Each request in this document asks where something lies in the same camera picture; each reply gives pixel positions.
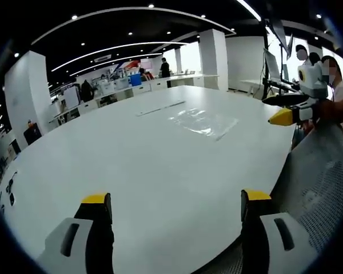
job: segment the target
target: white pillar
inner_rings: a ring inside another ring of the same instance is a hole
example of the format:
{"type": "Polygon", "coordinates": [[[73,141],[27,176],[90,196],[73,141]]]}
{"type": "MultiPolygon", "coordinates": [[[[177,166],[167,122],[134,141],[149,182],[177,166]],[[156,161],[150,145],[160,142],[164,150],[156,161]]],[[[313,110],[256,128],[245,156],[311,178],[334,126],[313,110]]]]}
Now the white pillar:
{"type": "Polygon", "coordinates": [[[176,60],[177,60],[177,72],[180,73],[182,71],[181,48],[176,49],[176,60]]]}
{"type": "Polygon", "coordinates": [[[51,98],[43,55],[28,51],[5,74],[5,101],[21,150],[28,146],[23,135],[28,129],[28,120],[37,123],[42,135],[48,132],[51,98]]]}
{"type": "Polygon", "coordinates": [[[206,30],[200,33],[200,52],[202,73],[218,75],[218,88],[229,89],[228,54],[225,34],[218,30],[206,30]]]}

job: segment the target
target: transparent plastic sheet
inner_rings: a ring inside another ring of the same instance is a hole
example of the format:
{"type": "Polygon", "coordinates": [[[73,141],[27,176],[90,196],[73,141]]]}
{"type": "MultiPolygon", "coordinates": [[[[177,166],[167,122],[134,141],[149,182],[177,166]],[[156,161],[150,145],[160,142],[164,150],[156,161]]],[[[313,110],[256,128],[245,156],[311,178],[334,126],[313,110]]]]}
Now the transparent plastic sheet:
{"type": "Polygon", "coordinates": [[[211,137],[216,142],[238,123],[236,118],[208,113],[197,108],[183,110],[169,120],[187,130],[211,137]]]}

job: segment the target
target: white oval table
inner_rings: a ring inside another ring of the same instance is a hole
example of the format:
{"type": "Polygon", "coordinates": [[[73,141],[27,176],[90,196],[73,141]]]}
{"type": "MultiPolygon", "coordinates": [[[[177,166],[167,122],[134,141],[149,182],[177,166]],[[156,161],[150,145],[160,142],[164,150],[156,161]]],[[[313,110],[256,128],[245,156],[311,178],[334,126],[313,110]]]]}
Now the white oval table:
{"type": "Polygon", "coordinates": [[[191,273],[239,236],[241,190],[273,189],[294,131],[268,123],[277,110],[241,95],[179,86],[89,112],[11,163],[0,186],[5,219],[37,258],[84,197],[109,192],[115,273],[191,273]],[[136,115],[177,100],[185,103],[136,115]],[[192,108],[238,123],[215,141],[169,120],[192,108]],[[11,207],[5,187],[15,171],[11,207]]]}

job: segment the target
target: black ceiling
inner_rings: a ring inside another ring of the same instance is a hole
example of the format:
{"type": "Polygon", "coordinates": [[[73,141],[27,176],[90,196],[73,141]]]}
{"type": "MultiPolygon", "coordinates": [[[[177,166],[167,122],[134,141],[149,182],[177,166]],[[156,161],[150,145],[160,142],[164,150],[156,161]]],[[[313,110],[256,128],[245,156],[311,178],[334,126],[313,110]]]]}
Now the black ceiling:
{"type": "MultiPolygon", "coordinates": [[[[248,3],[263,17],[268,18],[266,2],[247,0],[248,3]]],[[[309,6],[308,1],[280,1],[271,0],[279,18],[301,22],[324,30],[324,25],[316,18],[316,11],[309,6]]],[[[129,43],[170,41],[192,31],[203,31],[217,28],[200,19],[179,14],[166,13],[155,10],[128,10],[97,14],[88,18],[75,20],[72,23],[45,36],[31,46],[31,42],[45,32],[68,20],[73,15],[82,16],[104,9],[122,6],[147,7],[153,3],[155,7],[172,9],[191,13],[197,16],[206,15],[206,19],[215,21],[228,28],[236,28],[237,34],[246,35],[259,33],[257,26],[236,27],[236,22],[244,19],[253,19],[236,0],[211,1],[162,1],[162,0],[129,0],[119,3],[109,1],[91,1],[86,5],[79,2],[57,5],[56,3],[31,2],[21,3],[11,7],[6,2],[0,3],[0,115],[4,114],[4,122],[9,123],[6,115],[5,98],[1,90],[5,72],[16,62],[13,54],[24,54],[31,49],[46,56],[47,78],[54,87],[62,82],[68,82],[69,75],[93,64],[91,60],[107,54],[117,58],[140,55],[151,52],[159,45],[133,46],[119,50],[105,51],[100,54],[83,58],[69,64],[55,72],[55,67],[81,55],[129,43]]],[[[186,42],[197,40],[189,38],[186,42]]]]}

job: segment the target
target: ceiling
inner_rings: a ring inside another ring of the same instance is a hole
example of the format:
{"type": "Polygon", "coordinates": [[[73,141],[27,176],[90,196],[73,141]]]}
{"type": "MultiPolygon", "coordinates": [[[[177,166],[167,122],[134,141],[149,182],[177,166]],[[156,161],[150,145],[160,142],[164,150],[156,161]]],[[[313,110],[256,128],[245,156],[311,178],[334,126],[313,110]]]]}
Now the ceiling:
{"type": "MultiPolygon", "coordinates": [[[[263,18],[269,18],[265,1],[246,0],[263,18]]],[[[296,21],[308,26],[325,30],[323,22],[316,18],[316,11],[309,6],[308,1],[296,0],[292,3],[280,0],[270,0],[276,15],[284,20],[296,21]]],[[[254,19],[236,0],[198,1],[162,1],[162,0],[129,0],[118,4],[95,1],[87,5],[79,3],[68,5],[44,5],[22,3],[20,6],[8,6],[0,3],[0,116],[9,125],[7,118],[5,97],[2,91],[5,72],[17,61],[14,53],[24,54],[28,50],[36,51],[46,56],[47,78],[52,88],[73,79],[69,75],[85,69],[94,63],[94,58],[112,54],[112,59],[133,55],[146,54],[159,45],[144,45],[125,47],[117,50],[105,51],[90,57],[75,61],[55,72],[52,69],[81,55],[109,47],[140,42],[171,41],[192,31],[200,32],[215,28],[231,34],[228,30],[217,27],[200,18],[188,17],[181,14],[168,13],[157,10],[122,10],[97,14],[84,19],[71,20],[73,15],[78,17],[116,7],[148,7],[152,3],[157,8],[172,9],[190,13],[217,22],[227,28],[235,28],[237,35],[262,35],[262,28],[256,25],[244,25],[242,21],[254,19]],[[52,28],[70,23],[48,34],[40,41],[31,43],[52,28]]],[[[197,41],[191,37],[181,42],[197,41]]]]}

